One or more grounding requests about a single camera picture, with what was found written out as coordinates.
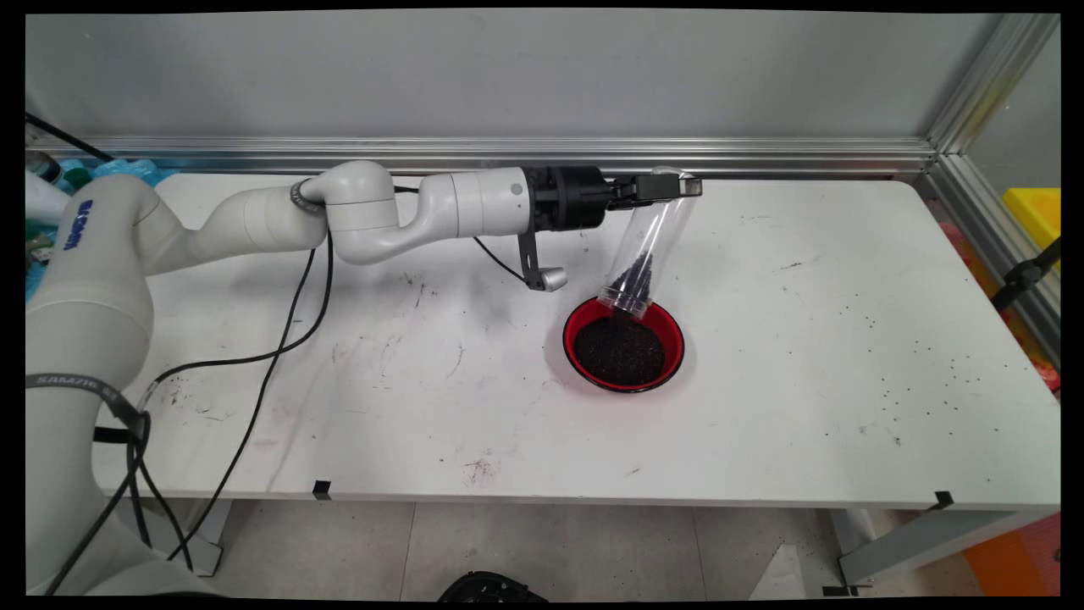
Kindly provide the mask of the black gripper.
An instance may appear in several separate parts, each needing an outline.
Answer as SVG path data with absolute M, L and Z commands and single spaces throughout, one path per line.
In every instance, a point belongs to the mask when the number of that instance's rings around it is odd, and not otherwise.
M 589 165 L 522 167 L 522 173 L 535 232 L 593 229 L 603 224 L 607 208 L 702 196 L 702 181 L 681 174 L 619 176 L 607 181 Z

